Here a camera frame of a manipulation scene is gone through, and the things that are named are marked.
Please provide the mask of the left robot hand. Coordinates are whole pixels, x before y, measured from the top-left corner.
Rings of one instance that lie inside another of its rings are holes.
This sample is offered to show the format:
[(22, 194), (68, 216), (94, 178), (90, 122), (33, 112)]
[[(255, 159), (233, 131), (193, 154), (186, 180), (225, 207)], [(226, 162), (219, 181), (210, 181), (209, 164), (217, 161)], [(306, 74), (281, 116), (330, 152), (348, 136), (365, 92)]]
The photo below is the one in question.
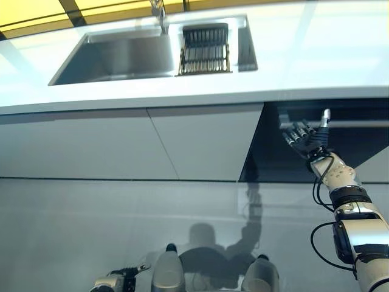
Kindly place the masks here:
[(136, 276), (144, 271), (147, 271), (151, 268), (151, 265), (148, 263), (141, 263), (138, 266), (127, 267), (122, 269), (117, 269), (109, 273), (110, 276), (114, 276), (115, 285), (114, 291), (135, 291), (136, 290)]

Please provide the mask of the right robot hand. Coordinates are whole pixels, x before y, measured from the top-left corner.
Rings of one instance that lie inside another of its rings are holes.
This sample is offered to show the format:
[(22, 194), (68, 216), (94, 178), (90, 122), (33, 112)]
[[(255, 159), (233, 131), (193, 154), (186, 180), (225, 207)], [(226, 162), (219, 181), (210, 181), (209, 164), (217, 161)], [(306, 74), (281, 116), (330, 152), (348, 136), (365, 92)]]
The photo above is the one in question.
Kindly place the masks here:
[(313, 128), (307, 120), (302, 120), (301, 124), (294, 122), (291, 127), (285, 129), (282, 136), (288, 146), (303, 159), (321, 157), (327, 153), (330, 119), (331, 111), (325, 109), (319, 127)]

